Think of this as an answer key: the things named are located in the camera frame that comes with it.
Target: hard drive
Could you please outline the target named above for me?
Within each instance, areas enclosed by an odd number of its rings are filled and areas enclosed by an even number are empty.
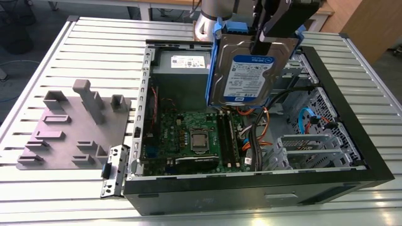
[[[275,38],[266,56],[250,54],[251,36],[223,34],[210,78],[208,105],[262,106],[298,39]]]

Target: gray plastic post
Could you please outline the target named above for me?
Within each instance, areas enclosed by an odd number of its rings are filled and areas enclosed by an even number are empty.
[[[27,142],[25,147],[29,151],[47,151],[49,144],[44,140],[31,140]]]
[[[102,164],[106,164],[108,156],[100,145],[98,145],[95,158],[100,161]]]
[[[61,140],[65,138],[65,134],[63,131],[37,131],[35,135],[36,139],[52,139],[52,140]]]
[[[91,82],[88,80],[83,80],[83,79],[75,80],[74,91],[80,95],[86,109],[90,112],[95,123],[102,124],[106,118],[100,112],[100,107],[95,101],[95,97],[90,88],[91,88]]]
[[[102,100],[102,97],[100,97],[99,93],[98,92],[92,92],[92,93],[94,93],[94,99],[95,99],[95,102],[96,102],[99,108],[104,109],[106,105],[103,103],[103,100]]]
[[[98,149],[98,144],[95,141],[79,140],[76,142],[76,147],[80,151],[95,151]]]
[[[43,117],[43,122],[45,124],[69,124],[71,123],[71,118],[67,114],[45,115]]]
[[[17,162],[23,166],[37,166],[43,164],[43,158],[39,155],[21,155]]]
[[[61,91],[48,91],[43,102],[51,111],[63,110],[60,101],[68,101]]]
[[[74,155],[74,159],[71,161],[78,166],[92,165],[95,163],[95,160],[90,154]]]
[[[116,112],[116,111],[119,111],[119,112],[128,111],[128,106],[127,106],[123,95],[112,95],[111,106],[112,106],[114,112]]]

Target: cpu socket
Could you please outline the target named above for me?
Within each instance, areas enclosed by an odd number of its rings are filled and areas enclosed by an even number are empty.
[[[210,150],[208,131],[195,129],[190,131],[191,135],[191,150],[196,154],[204,154]]]

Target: motherboard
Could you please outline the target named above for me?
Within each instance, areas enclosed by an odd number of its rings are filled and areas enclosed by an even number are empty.
[[[236,139],[242,123],[231,111],[163,113],[158,138],[144,145],[144,175],[248,171]]]

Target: slotted metal surface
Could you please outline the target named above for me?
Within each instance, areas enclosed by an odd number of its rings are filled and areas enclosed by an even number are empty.
[[[48,90],[76,95],[76,78],[90,79],[100,95],[138,97],[146,39],[192,40],[192,25],[80,18],[67,22],[43,63],[0,128],[0,222],[56,225],[399,225],[402,222],[401,108],[337,34],[306,33],[353,110],[385,158],[395,180],[347,194],[330,203],[270,210],[243,210],[143,218],[128,201],[99,200],[100,170],[19,171],[17,156],[35,129]],[[127,123],[127,133],[132,133]],[[131,144],[127,136],[124,144]]]

